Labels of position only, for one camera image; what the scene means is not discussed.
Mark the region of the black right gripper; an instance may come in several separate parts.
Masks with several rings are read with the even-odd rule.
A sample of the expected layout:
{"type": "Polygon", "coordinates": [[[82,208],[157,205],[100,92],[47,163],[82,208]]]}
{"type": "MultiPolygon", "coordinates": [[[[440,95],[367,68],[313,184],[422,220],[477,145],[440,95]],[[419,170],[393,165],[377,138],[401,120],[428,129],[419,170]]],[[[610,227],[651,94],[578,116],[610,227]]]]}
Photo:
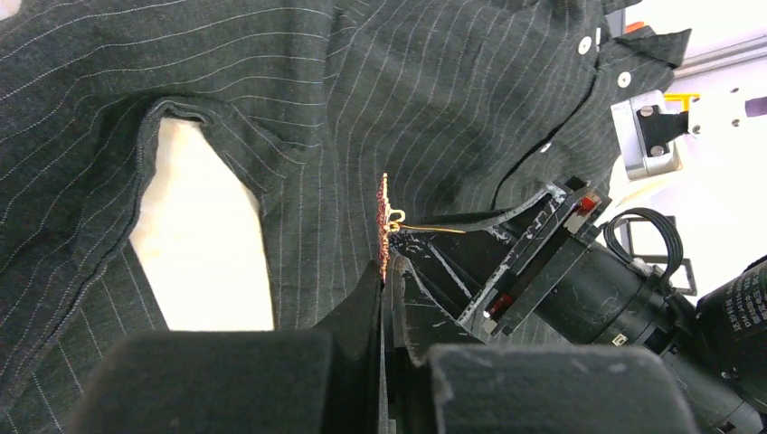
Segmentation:
{"type": "Polygon", "coordinates": [[[573,344],[667,348],[695,310],[606,246],[608,199],[582,179],[504,210],[426,217],[392,236],[431,296],[474,335],[512,335],[536,316],[573,344]],[[509,223],[520,230],[492,230],[509,223]]]}

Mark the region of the black frame brooch box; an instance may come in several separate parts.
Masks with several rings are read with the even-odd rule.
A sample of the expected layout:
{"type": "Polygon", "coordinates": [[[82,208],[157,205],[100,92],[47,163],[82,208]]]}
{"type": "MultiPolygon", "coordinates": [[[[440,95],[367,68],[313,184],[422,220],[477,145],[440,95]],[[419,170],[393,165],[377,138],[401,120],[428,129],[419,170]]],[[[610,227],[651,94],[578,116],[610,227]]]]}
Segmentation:
{"type": "Polygon", "coordinates": [[[648,208],[634,208],[604,223],[606,246],[628,265],[660,277],[661,289],[696,297],[698,285],[692,261],[685,254],[676,218],[648,208]]]}

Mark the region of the black pinstriped button shirt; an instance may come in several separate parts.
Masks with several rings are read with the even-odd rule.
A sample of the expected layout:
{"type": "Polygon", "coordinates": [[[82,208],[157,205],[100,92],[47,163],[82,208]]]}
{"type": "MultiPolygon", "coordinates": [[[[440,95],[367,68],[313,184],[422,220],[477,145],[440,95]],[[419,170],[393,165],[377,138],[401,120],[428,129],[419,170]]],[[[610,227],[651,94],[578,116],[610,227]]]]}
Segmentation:
{"type": "Polygon", "coordinates": [[[129,235],[164,118],[260,205],[276,325],[308,328],[408,218],[607,189],[611,106],[667,89],[690,32],[626,1],[26,1],[1,23],[1,430],[58,433],[121,336],[161,329],[129,235]]]}

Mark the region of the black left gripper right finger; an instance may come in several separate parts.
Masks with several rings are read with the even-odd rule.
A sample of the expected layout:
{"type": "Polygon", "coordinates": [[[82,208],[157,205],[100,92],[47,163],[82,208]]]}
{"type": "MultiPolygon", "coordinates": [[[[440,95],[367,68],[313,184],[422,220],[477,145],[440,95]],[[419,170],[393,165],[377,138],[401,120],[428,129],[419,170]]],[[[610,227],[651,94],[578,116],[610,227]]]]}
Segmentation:
{"type": "Polygon", "coordinates": [[[392,259],[383,291],[388,410],[400,433],[695,433],[653,353],[484,344],[392,259]]]}

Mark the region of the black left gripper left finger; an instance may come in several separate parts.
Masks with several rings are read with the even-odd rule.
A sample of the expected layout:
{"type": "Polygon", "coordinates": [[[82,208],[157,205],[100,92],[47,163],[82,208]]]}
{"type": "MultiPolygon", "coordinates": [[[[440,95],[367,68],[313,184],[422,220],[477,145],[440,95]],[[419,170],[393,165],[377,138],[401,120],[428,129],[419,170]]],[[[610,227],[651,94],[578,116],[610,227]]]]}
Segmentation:
{"type": "Polygon", "coordinates": [[[380,291],[370,263],[309,329],[146,332],[113,346],[70,433],[375,433],[380,291]]]}

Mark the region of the pink gold brooch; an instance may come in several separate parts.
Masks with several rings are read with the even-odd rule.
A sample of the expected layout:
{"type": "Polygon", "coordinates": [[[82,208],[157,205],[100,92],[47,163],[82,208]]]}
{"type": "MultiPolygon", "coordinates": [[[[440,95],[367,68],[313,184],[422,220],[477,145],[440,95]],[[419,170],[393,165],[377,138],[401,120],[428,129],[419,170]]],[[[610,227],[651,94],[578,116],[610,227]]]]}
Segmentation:
{"type": "Polygon", "coordinates": [[[453,234],[464,234],[465,230],[456,228],[434,226],[434,225],[411,225],[406,224],[406,212],[400,209],[394,209],[391,206],[391,202],[388,194],[388,174],[384,172],[377,187],[376,192],[376,227],[378,238],[378,259],[379,259],[379,276],[381,281],[385,283],[387,276],[387,268],[390,261],[390,238],[395,233],[401,230],[407,231],[426,231],[426,232],[443,232],[453,234]]]}

